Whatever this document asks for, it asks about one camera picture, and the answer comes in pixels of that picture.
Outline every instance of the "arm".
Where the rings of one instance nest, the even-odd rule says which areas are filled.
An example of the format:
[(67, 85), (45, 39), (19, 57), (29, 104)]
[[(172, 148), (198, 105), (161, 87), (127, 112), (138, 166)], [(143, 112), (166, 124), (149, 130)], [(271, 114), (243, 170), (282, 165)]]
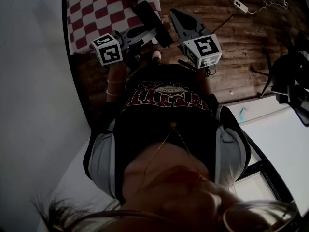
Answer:
[(111, 65), (107, 82), (106, 102), (116, 102), (125, 91), (126, 64), (124, 62), (118, 62)]
[(204, 75), (205, 69), (198, 69), (196, 73), (197, 87), (201, 95), (212, 94), (212, 88), (208, 77)]

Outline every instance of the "gray wall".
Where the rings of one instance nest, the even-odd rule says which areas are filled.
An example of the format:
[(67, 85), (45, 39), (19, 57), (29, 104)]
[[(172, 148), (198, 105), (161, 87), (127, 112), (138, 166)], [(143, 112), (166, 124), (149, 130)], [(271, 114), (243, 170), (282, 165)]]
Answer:
[(0, 227), (34, 231), (89, 137), (66, 56), (61, 0), (0, 0)]

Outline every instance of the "checkered tablecloth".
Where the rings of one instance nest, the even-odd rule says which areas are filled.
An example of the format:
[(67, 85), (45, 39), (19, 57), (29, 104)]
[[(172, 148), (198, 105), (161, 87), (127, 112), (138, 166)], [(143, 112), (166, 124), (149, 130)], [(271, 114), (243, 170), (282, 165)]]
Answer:
[[(159, 0), (149, 2), (161, 18)], [(128, 0), (67, 0), (70, 53), (92, 51), (91, 41), (113, 30), (122, 32), (142, 24), (129, 6)]]

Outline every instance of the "white wall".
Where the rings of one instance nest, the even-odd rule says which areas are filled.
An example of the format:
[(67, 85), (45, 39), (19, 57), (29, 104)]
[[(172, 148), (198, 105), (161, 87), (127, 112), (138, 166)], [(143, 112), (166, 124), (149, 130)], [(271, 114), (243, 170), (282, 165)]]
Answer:
[(309, 128), (292, 109), (241, 127), (279, 172), (303, 215), (309, 209)]
[(34, 231), (89, 137), (64, 45), (61, 0), (0, 0), (0, 227)]

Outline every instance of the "black t-shirt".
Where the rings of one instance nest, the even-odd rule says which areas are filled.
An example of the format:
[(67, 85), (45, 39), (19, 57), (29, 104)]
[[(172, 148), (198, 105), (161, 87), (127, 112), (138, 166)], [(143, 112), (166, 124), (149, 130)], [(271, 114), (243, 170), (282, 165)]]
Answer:
[[(218, 102), (214, 95), (198, 95), (194, 71), (179, 65), (144, 68), (128, 83), (124, 104), (113, 131), (118, 199), (122, 198), (125, 168), (145, 147), (163, 142), (172, 122), (191, 154), (205, 164), (214, 179), (217, 122), (213, 111)], [(186, 150), (175, 131), (167, 142)]]

